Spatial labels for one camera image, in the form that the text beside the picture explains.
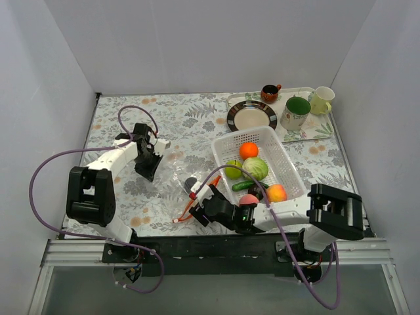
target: gray floor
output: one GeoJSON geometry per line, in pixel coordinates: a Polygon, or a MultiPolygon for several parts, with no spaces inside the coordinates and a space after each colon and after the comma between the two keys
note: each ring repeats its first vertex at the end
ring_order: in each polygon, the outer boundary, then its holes
{"type": "MultiPolygon", "coordinates": [[[[342,299],[336,314],[395,314],[381,266],[342,266],[342,299]]],[[[154,278],[137,285],[151,287],[154,278]]],[[[325,314],[304,285],[269,275],[166,276],[141,295],[116,286],[108,267],[56,267],[43,314],[325,314]]],[[[316,291],[335,298],[335,271],[316,291]]]]}

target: white wall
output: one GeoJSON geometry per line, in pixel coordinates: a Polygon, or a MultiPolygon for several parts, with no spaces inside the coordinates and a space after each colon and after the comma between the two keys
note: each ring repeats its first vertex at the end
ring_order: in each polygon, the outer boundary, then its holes
{"type": "Polygon", "coordinates": [[[376,1],[335,81],[333,113],[371,225],[420,314],[420,2],[376,1]]]}
{"type": "MultiPolygon", "coordinates": [[[[0,0],[0,308],[25,314],[48,237],[32,215],[28,184],[53,152],[83,145],[95,95],[42,0],[0,0]]],[[[65,213],[68,171],[60,158],[35,183],[50,223],[65,213]]]]}
{"type": "Polygon", "coordinates": [[[374,0],[45,0],[105,94],[330,85],[374,0]]]}

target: basket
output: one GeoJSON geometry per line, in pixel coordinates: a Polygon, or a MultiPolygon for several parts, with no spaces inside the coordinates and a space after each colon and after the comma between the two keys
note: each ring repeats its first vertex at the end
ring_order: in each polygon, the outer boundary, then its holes
{"type": "MultiPolygon", "coordinates": [[[[268,126],[244,129],[215,139],[211,143],[211,149],[217,166],[224,165],[232,160],[238,160],[242,163],[239,149],[245,142],[254,142],[259,149],[258,156],[268,165],[268,175],[261,182],[269,186],[273,184],[283,185],[289,200],[305,194],[306,188],[301,177],[284,150],[276,132],[268,126]]],[[[220,170],[220,172],[227,188],[228,199],[230,202],[238,204],[239,199],[247,194],[247,190],[233,192],[232,185],[244,181],[245,178],[232,180],[224,174],[223,170],[220,170]]]]}

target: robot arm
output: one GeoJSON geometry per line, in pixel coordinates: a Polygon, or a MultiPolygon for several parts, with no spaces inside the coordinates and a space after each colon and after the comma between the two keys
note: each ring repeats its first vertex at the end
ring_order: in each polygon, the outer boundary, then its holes
{"type": "MultiPolygon", "coordinates": [[[[191,191],[200,187],[196,182],[191,191]]],[[[263,203],[232,205],[213,185],[204,186],[195,195],[198,204],[190,213],[204,226],[219,222],[240,234],[265,232],[277,227],[270,211],[263,203]]],[[[307,196],[280,203],[272,203],[282,226],[312,224],[301,230],[302,244],[306,251],[321,253],[337,239],[360,240],[364,237],[362,199],[324,184],[313,184],[307,196]]]]}
{"type": "Polygon", "coordinates": [[[135,124],[133,141],[118,147],[128,139],[128,134],[119,134],[114,140],[114,150],[86,167],[74,167],[70,171],[66,205],[69,218],[88,224],[107,238],[127,243],[133,231],[115,216],[114,179],[134,160],[135,171],[153,181],[163,151],[171,145],[169,141],[154,138],[152,129],[142,123],[135,124]]]}

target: cucumber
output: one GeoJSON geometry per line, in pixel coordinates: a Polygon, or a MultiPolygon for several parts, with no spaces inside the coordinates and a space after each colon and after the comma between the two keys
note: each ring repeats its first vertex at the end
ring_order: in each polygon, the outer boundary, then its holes
{"type": "MultiPolygon", "coordinates": [[[[263,182],[259,182],[261,184],[262,187],[264,188],[268,188],[268,185],[263,183],[263,182]]],[[[239,182],[235,185],[232,186],[232,190],[234,192],[239,192],[240,190],[245,190],[248,189],[249,187],[251,187],[252,185],[254,185],[254,181],[253,180],[246,180],[245,182],[239,182]]]]}

